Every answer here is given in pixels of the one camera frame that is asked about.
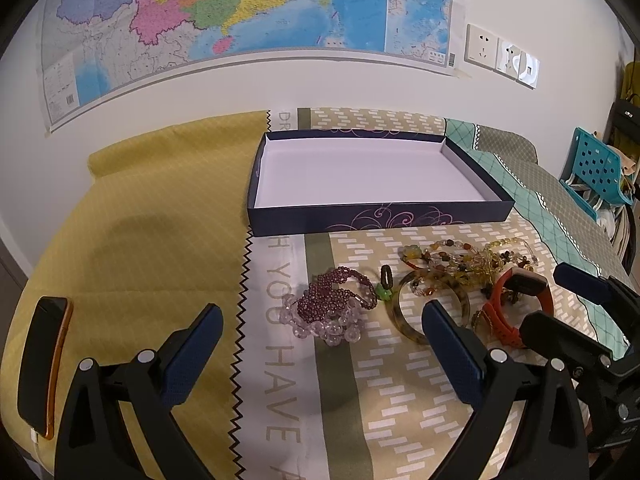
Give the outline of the orange smart watch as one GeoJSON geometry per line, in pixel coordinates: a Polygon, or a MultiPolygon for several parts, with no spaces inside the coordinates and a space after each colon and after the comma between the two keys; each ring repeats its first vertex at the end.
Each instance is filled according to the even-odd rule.
{"type": "Polygon", "coordinates": [[[524,349],[525,346],[520,330],[511,323],[513,314],[504,314],[504,309],[517,304],[521,296],[537,299],[541,310],[546,315],[554,317],[554,302],[548,280],[519,266],[511,266],[500,275],[482,309],[482,313],[488,319],[491,333],[500,344],[514,349],[524,349]]]}

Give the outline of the dark blue jewelry box tray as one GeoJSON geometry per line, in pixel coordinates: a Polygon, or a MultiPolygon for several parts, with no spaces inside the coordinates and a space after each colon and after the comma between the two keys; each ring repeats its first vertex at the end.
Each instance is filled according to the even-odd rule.
{"type": "Polygon", "coordinates": [[[247,191],[260,237],[501,222],[513,206],[457,143],[402,131],[267,132],[247,191]]]}

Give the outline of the teal perforated plastic chair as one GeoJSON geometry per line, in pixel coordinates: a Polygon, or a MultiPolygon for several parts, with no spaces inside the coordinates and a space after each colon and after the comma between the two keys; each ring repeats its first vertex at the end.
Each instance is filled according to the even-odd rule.
{"type": "Polygon", "coordinates": [[[616,151],[582,128],[574,130],[573,148],[570,175],[560,183],[583,212],[596,221],[603,205],[632,204],[623,191],[623,164],[616,151]]]}

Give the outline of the black phone orange case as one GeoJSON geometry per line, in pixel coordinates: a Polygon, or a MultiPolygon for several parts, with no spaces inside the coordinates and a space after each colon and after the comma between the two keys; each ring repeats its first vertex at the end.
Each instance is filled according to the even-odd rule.
{"type": "Polygon", "coordinates": [[[64,297],[41,297],[35,307],[18,376],[17,411],[43,439],[54,435],[55,391],[73,305],[64,297]]]}

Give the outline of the patterned beige bedspread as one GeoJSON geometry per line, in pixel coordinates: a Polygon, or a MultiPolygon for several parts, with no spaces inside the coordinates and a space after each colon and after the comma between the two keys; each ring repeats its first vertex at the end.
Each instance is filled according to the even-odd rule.
{"type": "Polygon", "coordinates": [[[610,242],[539,165],[518,134],[431,116],[366,108],[302,108],[311,129],[375,129],[443,134],[479,162],[514,198],[508,218],[464,226],[435,219],[425,228],[388,214],[343,232],[259,237],[243,274],[234,452],[242,479],[425,479],[469,418],[429,348],[408,340],[383,308],[367,312],[356,344],[331,348],[299,339],[279,320],[286,295],[334,266],[395,276],[405,245],[460,240],[491,243],[537,260],[550,275],[560,261],[626,278],[610,242]]]}

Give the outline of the yellow checked bedsheet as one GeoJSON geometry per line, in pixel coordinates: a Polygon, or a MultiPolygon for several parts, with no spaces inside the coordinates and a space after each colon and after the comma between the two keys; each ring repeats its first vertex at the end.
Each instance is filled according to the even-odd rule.
{"type": "Polygon", "coordinates": [[[53,441],[33,439],[17,411],[28,326],[43,296],[73,307],[58,372],[64,400],[76,366],[131,360],[188,326],[208,304],[224,333],[186,403],[181,430],[217,479],[239,471],[232,450],[232,374],[247,239],[246,193],[263,110],[152,131],[93,153],[90,190],[55,234],[15,309],[1,362],[1,419],[10,438],[46,467],[53,441]]]}

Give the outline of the white wall socket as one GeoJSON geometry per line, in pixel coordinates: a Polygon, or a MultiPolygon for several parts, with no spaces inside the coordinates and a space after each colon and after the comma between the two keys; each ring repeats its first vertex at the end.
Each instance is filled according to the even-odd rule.
{"type": "Polygon", "coordinates": [[[494,70],[497,63],[498,37],[476,25],[466,28],[464,59],[466,62],[494,70]]]}

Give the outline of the colourful wall map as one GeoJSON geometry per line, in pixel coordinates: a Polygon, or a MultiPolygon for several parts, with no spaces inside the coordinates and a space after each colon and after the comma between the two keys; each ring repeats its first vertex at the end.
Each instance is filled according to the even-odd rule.
{"type": "Polygon", "coordinates": [[[300,51],[449,73],[456,0],[44,0],[40,67],[50,129],[113,96],[241,58],[300,51]]]}

